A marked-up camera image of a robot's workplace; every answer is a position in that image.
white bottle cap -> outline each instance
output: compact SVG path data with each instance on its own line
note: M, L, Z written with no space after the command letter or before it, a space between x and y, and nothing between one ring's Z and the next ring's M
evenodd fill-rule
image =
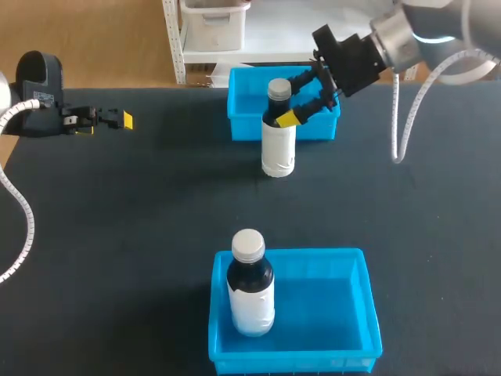
M268 84L268 98L276 102L282 102L290 99L292 96L292 87L290 81L285 78L275 78Z
M265 239L256 230L241 230L233 237L232 253L237 261L245 264L257 262L265 255Z

blue plastic bin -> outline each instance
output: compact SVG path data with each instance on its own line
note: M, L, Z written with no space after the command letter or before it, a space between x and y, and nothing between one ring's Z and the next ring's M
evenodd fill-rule
M266 251L275 271L275 323L248 338L232 323L226 272L214 261L209 357L218 374L370 372L382 346L369 273L359 249Z
M297 76L309 67L233 68L229 75L228 118L234 141L261 139L261 119L268 107L268 83L274 78ZM319 96L320 82L312 81L293 97L291 106L304 104ZM296 138L334 139L340 105L313 115L307 124L297 127Z

white bottle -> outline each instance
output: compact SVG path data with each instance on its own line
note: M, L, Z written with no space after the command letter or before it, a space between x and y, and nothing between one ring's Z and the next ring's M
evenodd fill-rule
M265 258L263 236L256 230L239 231L232 253L227 284L233 323L241 334L259 337L275 320L275 275Z
M261 166L266 175L282 178L292 173L296 159L296 127L280 128L275 119L290 109L290 82L277 78L268 85L268 110L262 118Z

black tabletop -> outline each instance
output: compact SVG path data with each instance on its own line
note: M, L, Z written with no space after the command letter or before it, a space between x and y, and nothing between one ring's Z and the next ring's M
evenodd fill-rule
M417 89L402 89L402 113ZM136 130L14 151L6 173L36 234L0 286L0 374L213 374L212 262L246 227L269 248L364 251L376 374L499 374L500 93L433 87L395 166L391 88L374 85L343 100L336 141L298 145L293 175L267 179L259 143L230 141L225 90L68 91L130 110ZM4 189L0 208L4 269L25 223Z

white label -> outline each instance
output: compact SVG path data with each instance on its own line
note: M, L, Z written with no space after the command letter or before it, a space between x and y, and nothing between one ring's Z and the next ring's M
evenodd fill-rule
M262 122L261 164L263 171L282 178L294 170L296 127L273 128Z
M240 333L259 336L272 328L275 319L275 277L263 291L233 291L228 284L228 293L233 323Z

